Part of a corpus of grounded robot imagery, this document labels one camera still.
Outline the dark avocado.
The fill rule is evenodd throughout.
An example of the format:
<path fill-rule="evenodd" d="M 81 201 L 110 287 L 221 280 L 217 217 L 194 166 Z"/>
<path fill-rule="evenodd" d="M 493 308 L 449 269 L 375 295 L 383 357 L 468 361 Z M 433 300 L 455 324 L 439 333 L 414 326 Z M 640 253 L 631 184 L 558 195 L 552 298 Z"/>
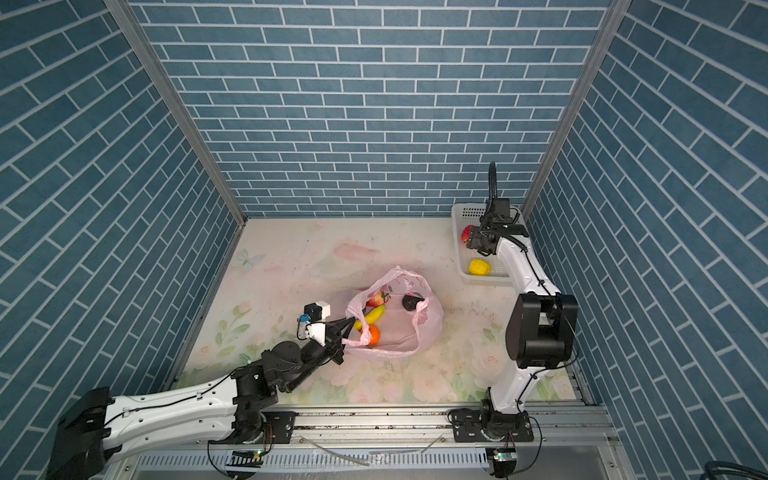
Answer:
<path fill-rule="evenodd" d="M 418 294 L 405 294 L 402 297 L 401 305 L 408 312 L 414 312 L 417 310 L 418 305 L 423 302 L 425 298 Z"/>

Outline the red fruit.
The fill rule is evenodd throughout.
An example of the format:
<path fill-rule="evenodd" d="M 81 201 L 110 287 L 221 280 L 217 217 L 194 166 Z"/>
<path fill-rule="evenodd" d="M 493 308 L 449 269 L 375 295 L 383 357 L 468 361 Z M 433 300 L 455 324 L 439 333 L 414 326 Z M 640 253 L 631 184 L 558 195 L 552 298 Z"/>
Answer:
<path fill-rule="evenodd" d="M 464 230 L 462 231 L 460 239 L 461 239 L 463 244 L 467 244 L 467 242 L 469 241 L 471 230 L 472 230 L 472 226 L 471 225 L 467 225 L 464 228 Z"/>

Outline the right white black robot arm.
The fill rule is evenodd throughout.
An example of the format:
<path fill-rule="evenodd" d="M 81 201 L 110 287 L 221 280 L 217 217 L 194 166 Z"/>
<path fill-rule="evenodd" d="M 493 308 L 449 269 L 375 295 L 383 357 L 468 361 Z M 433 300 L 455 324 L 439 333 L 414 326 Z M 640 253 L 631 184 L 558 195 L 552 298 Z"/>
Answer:
<path fill-rule="evenodd" d="M 509 200 L 490 197 L 479 223 L 464 236 L 468 249 L 501 262 L 518 293 L 505 330 L 512 366 L 490 387 L 485 401 L 493 414 L 517 415 L 536 383 L 571 359 L 578 302 L 547 277 Z"/>

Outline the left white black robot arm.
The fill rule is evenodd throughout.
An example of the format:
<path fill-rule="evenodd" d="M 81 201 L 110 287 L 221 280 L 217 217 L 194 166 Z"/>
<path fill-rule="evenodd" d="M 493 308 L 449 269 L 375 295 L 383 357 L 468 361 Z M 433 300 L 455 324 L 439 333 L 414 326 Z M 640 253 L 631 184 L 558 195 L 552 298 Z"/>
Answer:
<path fill-rule="evenodd" d="M 346 327 L 326 326 L 304 345 L 283 341 L 259 360 L 191 387 L 134 396 L 93 389 L 60 417 L 46 476 L 89 479 L 111 463 L 165 446 L 256 442 L 264 435 L 263 410 L 319 367 L 342 363 L 348 335 Z"/>

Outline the pink plastic bag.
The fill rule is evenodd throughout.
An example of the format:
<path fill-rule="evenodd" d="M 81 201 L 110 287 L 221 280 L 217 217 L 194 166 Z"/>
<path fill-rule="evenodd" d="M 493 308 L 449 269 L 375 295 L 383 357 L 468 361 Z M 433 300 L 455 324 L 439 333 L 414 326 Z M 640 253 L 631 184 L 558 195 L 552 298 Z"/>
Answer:
<path fill-rule="evenodd" d="M 369 298 L 380 291 L 390 294 L 386 312 L 373 325 L 381 333 L 379 342 L 368 347 L 370 334 L 364 316 L 373 308 L 366 305 Z M 425 298 L 414 312 L 406 311 L 401 300 L 405 294 L 418 294 Z M 361 320 L 361 331 L 353 330 L 344 341 L 345 352 L 369 361 L 398 360 L 431 347 L 443 330 L 442 304 L 427 280 L 419 273 L 396 266 L 370 287 L 356 293 L 347 303 L 345 314 Z"/>

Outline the orange fruit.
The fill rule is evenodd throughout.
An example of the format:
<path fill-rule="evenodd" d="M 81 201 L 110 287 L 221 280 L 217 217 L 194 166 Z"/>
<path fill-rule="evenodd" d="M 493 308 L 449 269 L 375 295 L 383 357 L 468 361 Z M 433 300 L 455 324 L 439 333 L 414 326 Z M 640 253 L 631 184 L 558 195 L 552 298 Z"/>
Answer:
<path fill-rule="evenodd" d="M 368 347 L 373 347 L 379 342 L 381 338 L 381 333 L 380 333 L 380 330 L 373 324 L 368 326 L 368 330 L 370 334 L 370 341 L 368 342 Z"/>

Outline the yellow lemon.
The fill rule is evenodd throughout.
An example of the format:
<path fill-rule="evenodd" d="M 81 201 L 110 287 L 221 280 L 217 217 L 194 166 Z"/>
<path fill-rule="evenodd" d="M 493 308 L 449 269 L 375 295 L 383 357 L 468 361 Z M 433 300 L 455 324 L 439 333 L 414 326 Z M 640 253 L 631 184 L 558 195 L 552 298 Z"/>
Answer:
<path fill-rule="evenodd" d="M 492 272 L 489 262 L 481 259 L 473 259 L 468 266 L 468 273 L 473 276 L 488 276 Z"/>

